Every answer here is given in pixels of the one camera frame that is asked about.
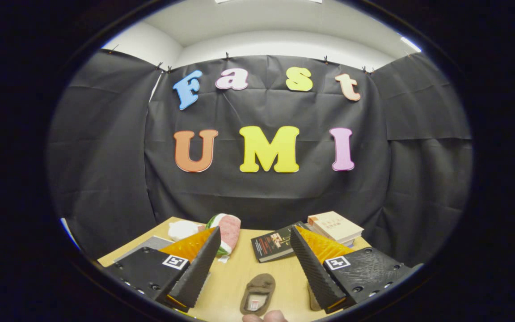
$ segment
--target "black curtain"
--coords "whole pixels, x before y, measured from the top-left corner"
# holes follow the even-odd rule
[[[94,258],[155,226],[144,169],[147,103],[160,75],[123,53],[99,51],[57,106],[47,151],[57,213]]]
[[[450,82],[413,54],[373,75],[384,101],[391,167],[368,241],[407,265],[425,263],[458,222],[472,177],[472,140]]]
[[[313,89],[286,86],[286,70],[311,71]],[[216,88],[221,72],[249,72],[244,90]],[[193,71],[198,100],[179,110],[172,87]],[[335,76],[357,81],[357,102]],[[139,59],[102,51],[66,90],[50,144],[51,186],[59,213],[91,256],[100,257],[170,216],[206,222],[219,212],[242,228],[277,229],[335,210],[363,226],[374,247],[407,265],[423,263],[458,221],[472,171],[464,109],[424,55],[364,73],[340,64],[285,56],[233,57],[163,73]],[[299,128],[296,173],[242,173],[241,127],[272,141]],[[351,171],[333,171],[331,128],[352,130]],[[218,131],[212,165],[186,173],[174,161],[174,133],[193,131],[190,158],[202,155],[201,130]]]

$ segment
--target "white wall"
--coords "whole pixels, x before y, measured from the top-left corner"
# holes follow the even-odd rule
[[[162,67],[170,65],[174,67],[182,46],[172,37],[145,22],[139,22],[123,31],[103,48],[113,49],[125,54],[138,57],[151,64],[158,65],[164,62]]]
[[[368,70],[382,67],[395,59],[360,43],[323,34],[302,31],[251,31],[225,35],[195,43],[182,49],[175,65],[243,55],[290,55],[323,59]]]
[[[333,63],[368,70],[378,69],[395,59],[381,51],[345,39],[304,31],[251,31],[224,35],[182,47],[176,40],[145,22],[139,22],[103,48],[138,57],[163,68],[185,66],[211,59],[244,55],[289,55],[327,59]]]

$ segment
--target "letter t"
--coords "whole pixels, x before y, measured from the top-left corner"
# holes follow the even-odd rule
[[[355,93],[353,90],[353,85],[357,84],[356,80],[352,80],[347,74],[341,74],[335,77],[335,80],[341,83],[341,90],[346,98],[352,101],[358,101],[361,99],[361,95],[359,93]]]

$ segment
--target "foam letter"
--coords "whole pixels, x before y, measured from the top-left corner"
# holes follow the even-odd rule
[[[269,171],[274,159],[278,157],[278,163],[274,170],[278,173],[294,173],[299,170],[295,163],[295,138],[299,134],[296,127],[280,127],[271,144],[263,135],[262,129],[256,126],[243,127],[240,134],[245,139],[244,163],[240,170],[245,173],[255,173],[259,170],[256,157],[259,159],[264,171]]]
[[[351,161],[349,137],[352,132],[348,128],[332,128],[329,133],[335,139],[335,162],[331,166],[335,171],[349,171],[355,167]]]
[[[193,71],[190,75],[184,77],[172,87],[176,92],[178,92],[178,97],[180,98],[180,110],[187,108],[198,100],[198,95],[192,94],[192,90],[197,92],[200,89],[200,82],[198,82],[197,79],[194,79],[200,76],[202,76],[201,71]]]
[[[216,81],[219,89],[233,88],[235,90],[245,89],[248,86],[248,71],[241,68],[226,69],[221,74],[223,77]]]
[[[341,83],[341,90],[343,91],[343,95],[346,98],[352,101],[358,101],[361,99],[361,95],[359,93],[355,93],[353,90],[353,85],[357,84],[356,80],[352,80],[351,77],[347,74],[341,74],[335,77],[335,80]]]
[[[290,90],[307,92],[313,88],[313,82],[309,79],[311,72],[307,68],[290,67],[287,69],[286,75],[288,77],[286,85]]]
[[[214,137],[218,136],[216,130],[202,130],[200,137],[202,138],[202,157],[199,161],[190,159],[190,139],[194,137],[192,131],[178,131],[174,133],[176,139],[176,152],[174,158],[176,165],[183,171],[190,173],[200,173],[208,169],[212,165],[214,153]]]

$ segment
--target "wooden table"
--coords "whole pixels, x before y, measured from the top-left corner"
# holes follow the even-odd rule
[[[115,259],[152,236],[170,240],[169,223],[178,220],[181,219],[169,218],[135,240],[99,258],[98,262],[104,267],[111,265]],[[188,315],[209,322],[241,322],[240,303],[245,285],[255,275],[270,273],[275,279],[276,287],[268,311],[281,310],[290,322],[308,322],[327,316],[323,310],[313,311],[309,308],[307,279],[294,254],[267,263],[260,263],[255,258],[250,239],[269,232],[272,231],[241,229],[237,246],[227,263],[214,259],[210,268],[211,275],[200,293],[196,307],[190,309]],[[362,237],[355,239],[354,250],[365,247],[370,245]]]

